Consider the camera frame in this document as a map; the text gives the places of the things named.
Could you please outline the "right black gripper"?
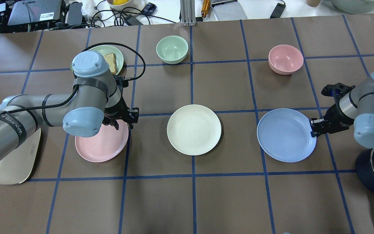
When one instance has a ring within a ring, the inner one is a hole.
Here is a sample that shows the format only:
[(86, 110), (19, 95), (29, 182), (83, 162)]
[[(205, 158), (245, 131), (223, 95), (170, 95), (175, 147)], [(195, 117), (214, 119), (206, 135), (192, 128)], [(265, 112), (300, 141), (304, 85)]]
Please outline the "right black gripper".
[(346, 131), (354, 123), (354, 119), (348, 117), (343, 113), (340, 107), (340, 100), (349, 94), (355, 86), (347, 86), (341, 83), (326, 85), (321, 94), (327, 97), (334, 98), (334, 105), (332, 105), (324, 116), (320, 119), (310, 118), (311, 136), (318, 137), (324, 134), (333, 134), (341, 131)]

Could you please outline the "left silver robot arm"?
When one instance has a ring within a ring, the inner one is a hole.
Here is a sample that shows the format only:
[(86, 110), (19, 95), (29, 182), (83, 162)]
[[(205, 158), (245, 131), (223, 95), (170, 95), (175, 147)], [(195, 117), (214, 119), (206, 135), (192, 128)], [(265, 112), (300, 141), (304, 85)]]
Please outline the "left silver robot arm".
[(0, 107), (0, 161), (43, 126), (61, 126), (70, 135), (95, 136), (102, 124), (123, 120), (133, 128), (139, 108), (122, 96), (128, 79), (111, 74), (103, 55), (80, 52), (72, 61), (71, 94), (15, 95)]

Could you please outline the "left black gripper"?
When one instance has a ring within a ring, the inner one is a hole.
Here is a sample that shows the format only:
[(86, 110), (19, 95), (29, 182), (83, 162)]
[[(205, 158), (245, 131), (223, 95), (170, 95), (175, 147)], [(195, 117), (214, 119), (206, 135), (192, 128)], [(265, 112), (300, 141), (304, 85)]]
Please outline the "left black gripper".
[(119, 130), (117, 120), (123, 120), (129, 125), (130, 129), (138, 123), (139, 108), (129, 108), (123, 98), (123, 89), (128, 87), (129, 82), (125, 77), (114, 75), (116, 89), (109, 95), (108, 102), (104, 111), (103, 125), (113, 126)]

